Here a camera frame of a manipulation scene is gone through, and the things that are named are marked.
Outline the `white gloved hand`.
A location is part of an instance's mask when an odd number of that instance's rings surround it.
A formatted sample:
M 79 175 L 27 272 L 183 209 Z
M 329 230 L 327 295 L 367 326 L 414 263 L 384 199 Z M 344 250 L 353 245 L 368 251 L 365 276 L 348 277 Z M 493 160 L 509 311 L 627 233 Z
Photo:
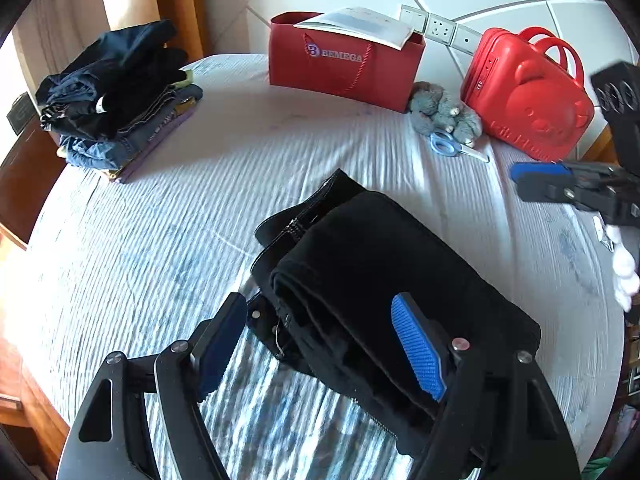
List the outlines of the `white gloved hand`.
M 631 226 L 607 226 L 605 233 L 614 247 L 614 296 L 628 313 L 631 310 L 632 298 L 639 292 L 639 230 Z

